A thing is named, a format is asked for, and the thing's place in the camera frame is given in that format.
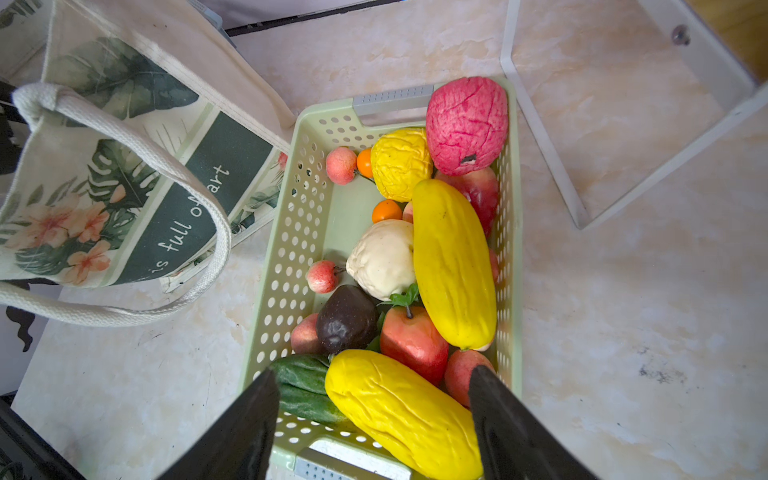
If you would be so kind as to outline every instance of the small orange fruit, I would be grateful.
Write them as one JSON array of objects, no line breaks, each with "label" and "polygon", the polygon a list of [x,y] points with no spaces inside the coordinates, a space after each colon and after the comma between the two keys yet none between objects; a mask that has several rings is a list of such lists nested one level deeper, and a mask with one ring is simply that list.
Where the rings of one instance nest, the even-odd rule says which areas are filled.
[{"label": "small orange fruit", "polygon": [[402,220],[402,210],[394,200],[384,200],[373,209],[371,220],[373,223],[382,220]]},{"label": "small orange fruit", "polygon": [[357,170],[366,178],[373,178],[373,168],[371,168],[371,149],[366,148],[357,155]]}]

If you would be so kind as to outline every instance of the dark purple fruit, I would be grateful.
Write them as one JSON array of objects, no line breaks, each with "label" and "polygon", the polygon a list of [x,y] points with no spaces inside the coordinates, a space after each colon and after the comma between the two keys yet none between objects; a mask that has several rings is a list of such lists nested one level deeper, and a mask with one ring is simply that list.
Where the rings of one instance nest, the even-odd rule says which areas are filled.
[{"label": "dark purple fruit", "polygon": [[364,349],[378,333],[376,304],[360,287],[342,285],[317,316],[317,338],[328,353]]}]

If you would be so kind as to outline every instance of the metal screw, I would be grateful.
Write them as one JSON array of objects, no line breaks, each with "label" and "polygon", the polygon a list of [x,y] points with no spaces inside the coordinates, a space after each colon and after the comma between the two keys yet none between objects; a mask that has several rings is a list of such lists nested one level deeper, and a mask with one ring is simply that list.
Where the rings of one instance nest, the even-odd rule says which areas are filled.
[{"label": "metal screw", "polygon": [[678,25],[672,31],[672,43],[675,45],[690,45],[688,25]]}]

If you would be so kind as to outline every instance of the wooden surface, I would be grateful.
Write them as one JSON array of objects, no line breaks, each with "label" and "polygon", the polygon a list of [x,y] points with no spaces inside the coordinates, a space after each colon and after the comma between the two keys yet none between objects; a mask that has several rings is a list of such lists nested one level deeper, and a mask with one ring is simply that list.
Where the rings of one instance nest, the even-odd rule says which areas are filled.
[{"label": "wooden surface", "polygon": [[768,81],[768,0],[687,0],[725,45]]}]

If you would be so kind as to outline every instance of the white metal frame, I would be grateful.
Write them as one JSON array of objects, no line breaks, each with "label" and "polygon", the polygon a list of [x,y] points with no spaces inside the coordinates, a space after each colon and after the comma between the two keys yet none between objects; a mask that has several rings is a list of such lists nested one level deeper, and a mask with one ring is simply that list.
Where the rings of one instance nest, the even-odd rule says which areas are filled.
[{"label": "white metal frame", "polygon": [[515,63],[512,61],[512,47],[518,23],[521,0],[510,0],[507,23],[502,40],[500,61],[504,75],[515,86],[518,104],[531,128],[541,154],[549,167],[554,182],[558,185],[568,211],[579,230],[596,227],[626,207],[632,200],[648,191],[667,175],[685,164],[691,158],[710,146],[749,116],[768,104],[768,83],[758,87],[749,72],[725,49],[709,28],[683,3],[682,0],[638,0],[662,31],[670,26],[686,25],[689,28],[690,45],[681,45],[683,60],[712,92],[712,95],[727,111],[715,125],[707,129],[681,151],[660,165],[652,174],[631,188],[608,208],[591,218],[576,188],[563,166],[557,149],[541,122],[531,97],[525,90]]}]

